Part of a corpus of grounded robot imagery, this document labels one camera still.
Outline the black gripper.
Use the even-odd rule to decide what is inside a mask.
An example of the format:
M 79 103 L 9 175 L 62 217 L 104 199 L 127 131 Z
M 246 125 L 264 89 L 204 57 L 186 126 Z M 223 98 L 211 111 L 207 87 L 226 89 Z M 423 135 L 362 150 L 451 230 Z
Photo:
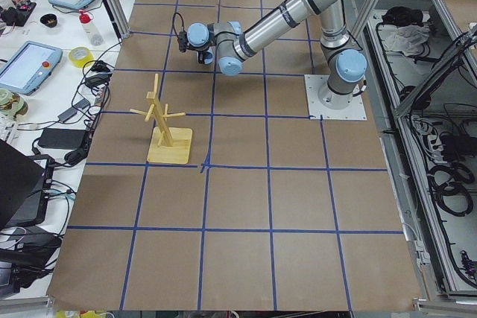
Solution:
M 193 46 L 192 44 L 187 45 L 187 49 L 190 51 L 198 52 L 198 62 L 200 64 L 205 63 L 205 54 L 210 54 L 211 50 L 209 49 L 208 45 L 201 45 L 201 46 Z

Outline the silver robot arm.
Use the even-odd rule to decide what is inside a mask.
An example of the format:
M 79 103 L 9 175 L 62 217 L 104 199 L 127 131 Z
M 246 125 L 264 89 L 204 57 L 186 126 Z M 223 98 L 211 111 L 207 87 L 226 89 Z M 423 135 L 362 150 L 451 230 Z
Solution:
M 350 47 L 341 0 L 284 0 L 247 30 L 237 21 L 193 23 L 179 32 L 177 42 L 181 52 L 197 52 L 199 63 L 216 59 L 222 74 L 235 76 L 245 61 L 310 16 L 320 18 L 321 48 L 330 70 L 327 90 L 334 96 L 354 96 L 367 61 Z

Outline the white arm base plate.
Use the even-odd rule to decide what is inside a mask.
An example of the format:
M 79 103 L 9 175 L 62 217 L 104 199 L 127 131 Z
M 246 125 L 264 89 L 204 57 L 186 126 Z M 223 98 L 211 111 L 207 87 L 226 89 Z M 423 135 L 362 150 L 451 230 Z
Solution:
M 337 95 L 328 87 L 329 75 L 304 76 L 309 117 L 312 120 L 366 121 L 362 97 L 355 86 L 348 95 Z

